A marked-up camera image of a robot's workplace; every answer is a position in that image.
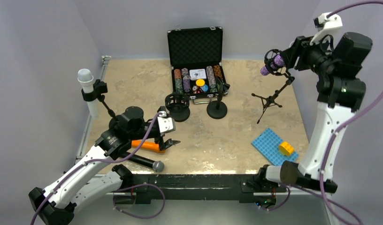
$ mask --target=yellow toy block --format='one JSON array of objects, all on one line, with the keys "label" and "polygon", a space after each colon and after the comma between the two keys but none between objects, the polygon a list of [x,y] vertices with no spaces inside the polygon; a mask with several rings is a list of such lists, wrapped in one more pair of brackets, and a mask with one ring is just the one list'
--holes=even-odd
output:
[{"label": "yellow toy block", "polygon": [[279,151],[283,155],[290,156],[294,152],[294,148],[288,142],[283,142],[279,145]]}]

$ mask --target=microphone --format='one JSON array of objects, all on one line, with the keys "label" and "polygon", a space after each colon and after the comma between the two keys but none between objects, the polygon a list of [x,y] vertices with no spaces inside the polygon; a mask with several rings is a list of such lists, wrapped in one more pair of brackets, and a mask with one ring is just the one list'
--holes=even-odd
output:
[{"label": "microphone", "polygon": [[[283,67],[284,65],[285,65],[285,63],[284,63],[283,58],[280,55],[276,55],[273,62],[270,64],[270,67],[272,67],[272,69],[274,69],[274,70],[277,70],[277,69]],[[270,74],[267,66],[268,65],[265,65],[264,67],[262,67],[262,69],[260,69],[260,74],[262,74],[264,76]]]},{"label": "microphone", "polygon": [[[90,70],[80,69],[78,71],[78,81],[80,82],[84,93],[93,92],[93,76]],[[98,100],[95,99],[86,103],[88,104],[89,113],[91,114],[92,119],[97,119],[99,117]]]}]

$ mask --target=white microphone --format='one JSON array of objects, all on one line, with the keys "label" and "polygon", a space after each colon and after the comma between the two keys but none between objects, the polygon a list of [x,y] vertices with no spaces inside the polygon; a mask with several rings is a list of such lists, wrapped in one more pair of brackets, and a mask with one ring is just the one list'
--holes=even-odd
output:
[{"label": "white microphone", "polygon": [[[80,69],[78,71],[78,81],[80,82],[84,93],[93,92],[93,76],[90,70]],[[92,119],[97,119],[99,117],[98,100],[95,99],[86,103],[88,104],[89,113],[91,114]]]}]

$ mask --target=purple microphone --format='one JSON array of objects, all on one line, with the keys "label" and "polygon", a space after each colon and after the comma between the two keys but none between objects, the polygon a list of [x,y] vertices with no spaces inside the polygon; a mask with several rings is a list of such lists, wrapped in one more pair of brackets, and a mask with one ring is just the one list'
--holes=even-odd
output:
[{"label": "purple microphone", "polygon": [[[277,68],[283,67],[285,65],[284,60],[280,55],[277,55],[275,57],[275,59],[273,60],[273,62],[270,64],[270,67],[272,67],[273,69],[277,69]],[[270,74],[270,72],[269,72],[268,68],[266,68],[266,66],[264,66],[264,67],[262,67],[262,69],[260,69],[260,74],[266,76],[266,75]]]}]

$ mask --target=blue object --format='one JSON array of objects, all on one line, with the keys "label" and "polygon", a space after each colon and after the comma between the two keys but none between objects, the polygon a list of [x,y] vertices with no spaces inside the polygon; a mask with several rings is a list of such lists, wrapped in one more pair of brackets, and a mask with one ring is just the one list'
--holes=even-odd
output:
[{"label": "blue object", "polygon": [[299,154],[294,151],[290,156],[280,153],[278,146],[283,140],[272,129],[267,128],[251,144],[258,150],[272,165],[282,165],[284,161],[294,162]]},{"label": "blue object", "polygon": [[208,91],[208,85],[204,84],[204,86],[202,86],[201,89],[203,90],[203,92],[207,92]]}]

